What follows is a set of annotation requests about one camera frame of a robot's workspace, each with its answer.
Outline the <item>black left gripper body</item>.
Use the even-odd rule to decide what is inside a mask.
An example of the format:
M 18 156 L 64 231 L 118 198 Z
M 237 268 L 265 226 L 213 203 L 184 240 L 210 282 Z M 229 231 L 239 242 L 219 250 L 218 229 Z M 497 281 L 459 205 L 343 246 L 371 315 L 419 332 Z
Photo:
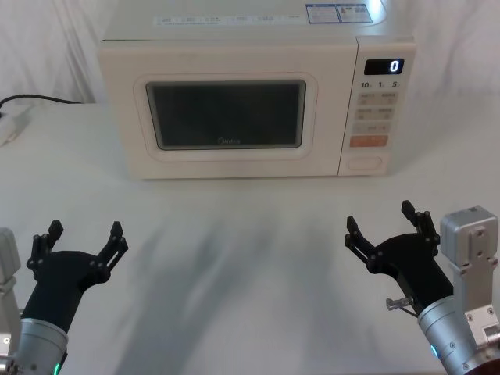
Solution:
M 30 257 L 36 285 L 21 317 L 42 320 L 67 333 L 80 300 L 89 288 L 109 280 L 109 268 L 96 255 L 85 252 L 52 252 Z

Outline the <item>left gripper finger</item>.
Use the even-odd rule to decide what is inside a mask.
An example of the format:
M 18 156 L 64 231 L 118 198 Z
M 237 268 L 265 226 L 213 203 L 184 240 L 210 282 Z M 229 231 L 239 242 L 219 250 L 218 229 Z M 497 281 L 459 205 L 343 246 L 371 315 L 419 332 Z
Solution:
M 114 221 L 109 239 L 102 250 L 90 261 L 91 275 L 94 282 L 107 282 L 111 272 L 128 250 L 123 228 L 119 221 Z
M 63 225 L 59 220 L 53 220 L 44 234 L 35 234 L 32 241 L 30 258 L 27 260 L 27 268 L 35 270 L 40 262 L 52 252 L 55 243 L 63 233 Z

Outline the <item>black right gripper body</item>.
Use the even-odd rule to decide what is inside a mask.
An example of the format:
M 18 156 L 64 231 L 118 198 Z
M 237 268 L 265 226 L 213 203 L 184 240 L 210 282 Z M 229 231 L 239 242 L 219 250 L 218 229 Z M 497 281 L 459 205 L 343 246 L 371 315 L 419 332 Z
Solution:
M 367 269 L 392 277 L 412 308 L 421 314 L 433 303 L 453 295 L 453 286 L 434 257 L 432 249 L 418 234 L 391 237 L 368 255 Z

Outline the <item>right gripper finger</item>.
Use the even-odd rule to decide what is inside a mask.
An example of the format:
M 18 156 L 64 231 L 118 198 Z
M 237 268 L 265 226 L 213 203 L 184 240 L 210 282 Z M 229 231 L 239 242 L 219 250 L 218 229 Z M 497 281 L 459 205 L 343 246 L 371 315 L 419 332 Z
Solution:
M 347 217 L 345 247 L 360 259 L 372 274 L 382 272 L 382 251 L 366 240 L 353 216 Z
M 404 200 L 402 202 L 402 213 L 416 228 L 416 232 L 423 238 L 425 245 L 431 251 L 437 251 L 441 238 L 435 229 L 430 211 L 418 212 L 410 200 Z

